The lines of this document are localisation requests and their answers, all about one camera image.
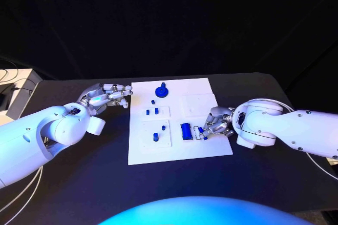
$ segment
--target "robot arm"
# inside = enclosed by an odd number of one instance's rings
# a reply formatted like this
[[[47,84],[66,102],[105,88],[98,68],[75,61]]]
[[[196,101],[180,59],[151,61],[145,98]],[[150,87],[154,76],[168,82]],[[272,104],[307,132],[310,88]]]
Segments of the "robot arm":
[[[95,115],[109,105],[127,108],[124,96],[131,94],[131,86],[95,84],[75,103],[49,107],[0,126],[0,188],[27,176],[85,132],[101,134],[105,122]]]
[[[241,146],[271,146],[278,137],[293,149],[336,159],[338,115],[291,109],[293,112],[281,114],[281,111],[283,107],[265,99],[254,99],[235,109],[213,107],[200,136],[228,136],[228,126],[232,123],[238,134],[236,143]]]

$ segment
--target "blue light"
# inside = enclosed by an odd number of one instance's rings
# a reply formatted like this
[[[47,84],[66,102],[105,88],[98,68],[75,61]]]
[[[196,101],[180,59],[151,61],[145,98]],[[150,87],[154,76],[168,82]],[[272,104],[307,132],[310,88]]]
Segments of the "blue light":
[[[179,197],[145,203],[101,225],[309,225],[293,215],[259,204],[220,197]]]

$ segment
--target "black table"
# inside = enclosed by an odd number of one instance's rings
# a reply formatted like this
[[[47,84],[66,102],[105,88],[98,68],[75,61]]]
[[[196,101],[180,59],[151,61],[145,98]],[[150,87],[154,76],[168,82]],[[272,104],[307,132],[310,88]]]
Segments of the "black table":
[[[129,84],[205,77],[219,106],[235,107],[254,98],[290,104],[274,78],[259,73],[41,81],[23,116],[73,102],[96,82]],[[306,154],[281,141],[271,147],[248,149],[236,145],[233,135],[231,156],[127,165],[129,110],[108,107],[99,118],[106,122],[101,135],[86,133],[44,165],[37,192],[12,224],[96,224],[142,203],[196,195],[242,199],[285,212],[338,208],[338,181],[317,169]],[[314,160],[332,172],[326,160]],[[30,179],[31,176],[0,190],[1,206]],[[0,215],[0,222],[17,212],[28,193]]]

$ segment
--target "dark background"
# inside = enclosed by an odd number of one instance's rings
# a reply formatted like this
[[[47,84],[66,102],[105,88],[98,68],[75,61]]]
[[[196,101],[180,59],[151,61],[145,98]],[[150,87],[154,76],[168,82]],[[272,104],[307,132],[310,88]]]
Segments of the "dark background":
[[[296,108],[335,112],[336,3],[0,0],[0,58],[56,80],[262,72]]]

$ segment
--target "white board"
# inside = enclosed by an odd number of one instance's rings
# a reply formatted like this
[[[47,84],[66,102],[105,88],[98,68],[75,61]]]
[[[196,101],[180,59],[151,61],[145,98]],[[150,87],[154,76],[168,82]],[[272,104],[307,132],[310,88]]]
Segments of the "white board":
[[[154,95],[154,89],[166,83],[168,94]],[[231,155],[223,135],[196,140],[194,126],[202,126],[212,107],[218,106],[207,78],[134,82],[129,103],[128,165]],[[190,124],[192,140],[181,139],[180,124]],[[158,141],[153,141],[153,132]]]

